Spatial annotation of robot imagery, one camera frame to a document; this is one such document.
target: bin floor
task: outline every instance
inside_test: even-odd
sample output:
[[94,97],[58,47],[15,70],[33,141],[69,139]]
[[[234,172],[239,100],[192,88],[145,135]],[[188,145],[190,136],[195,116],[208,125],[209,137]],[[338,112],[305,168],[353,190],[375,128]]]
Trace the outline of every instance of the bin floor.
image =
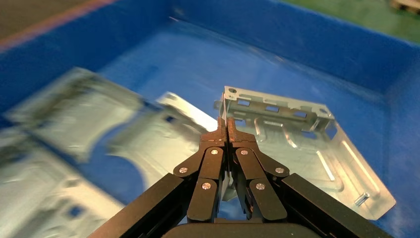
[[326,104],[384,181],[384,96],[282,56],[174,20],[99,73],[148,100],[174,92],[214,118],[225,85]]

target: aluminum plate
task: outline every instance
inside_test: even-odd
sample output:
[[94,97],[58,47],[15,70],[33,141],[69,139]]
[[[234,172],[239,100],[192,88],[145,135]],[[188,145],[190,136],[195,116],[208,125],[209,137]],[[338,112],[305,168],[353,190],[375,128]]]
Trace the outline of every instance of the aluminum plate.
[[148,112],[113,138],[113,155],[130,160],[144,176],[145,189],[198,151],[200,136],[217,129],[217,121],[173,93],[157,102],[163,106]]
[[220,115],[235,117],[262,152],[363,217],[396,204],[325,105],[228,86],[221,101]]
[[6,113],[59,150],[86,162],[94,143],[142,107],[139,95],[75,68]]
[[84,238],[123,208],[21,131],[0,144],[0,237]]

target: screw head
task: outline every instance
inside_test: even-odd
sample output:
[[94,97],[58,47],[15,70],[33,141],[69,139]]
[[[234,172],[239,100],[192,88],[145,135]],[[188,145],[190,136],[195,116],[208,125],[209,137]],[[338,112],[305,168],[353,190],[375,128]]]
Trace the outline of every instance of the screw head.
[[187,171],[188,171],[188,168],[186,168],[186,167],[182,167],[182,168],[179,169],[179,172],[181,174],[185,174]]
[[211,184],[210,184],[210,183],[208,183],[208,182],[205,182],[205,183],[203,183],[203,185],[201,185],[201,187],[202,187],[204,190],[207,190],[207,189],[210,189],[210,188],[211,188]]
[[284,172],[284,168],[276,168],[276,172],[281,174],[282,172]]
[[257,188],[258,190],[264,190],[264,189],[265,189],[265,184],[264,184],[264,183],[257,183],[256,188]]

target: blue plastic bin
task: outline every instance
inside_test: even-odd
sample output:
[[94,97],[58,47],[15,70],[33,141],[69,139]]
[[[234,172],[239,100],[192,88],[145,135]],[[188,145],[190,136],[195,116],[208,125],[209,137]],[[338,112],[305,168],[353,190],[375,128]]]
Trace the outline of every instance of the blue plastic bin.
[[[375,223],[418,236],[418,45],[273,0],[96,2],[3,45],[1,112],[74,66],[149,100],[174,92],[212,117],[224,85],[327,104],[397,200]],[[106,180],[94,163],[80,170],[111,195],[141,192],[121,191],[138,184],[134,171]]]

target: metal rivet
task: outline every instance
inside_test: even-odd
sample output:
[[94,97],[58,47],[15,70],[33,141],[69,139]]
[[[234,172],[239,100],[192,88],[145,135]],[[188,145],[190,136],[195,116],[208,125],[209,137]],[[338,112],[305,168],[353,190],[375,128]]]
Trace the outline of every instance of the metal rivet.
[[202,187],[204,190],[207,190],[207,189],[210,189],[210,188],[211,188],[211,184],[210,184],[210,183],[208,183],[208,182],[205,182],[205,183],[203,183],[203,185],[201,185],[201,187]]
[[355,205],[360,207],[368,198],[370,198],[370,194],[368,192],[363,193],[355,200]]
[[265,185],[264,185],[264,183],[257,183],[256,187],[257,187],[258,190],[264,190]]
[[180,168],[179,169],[179,172],[181,173],[181,174],[184,174],[184,173],[186,173],[188,171],[188,168],[186,168],[186,167],[182,167],[182,168]]
[[281,174],[282,172],[284,172],[284,168],[276,168],[276,172]]

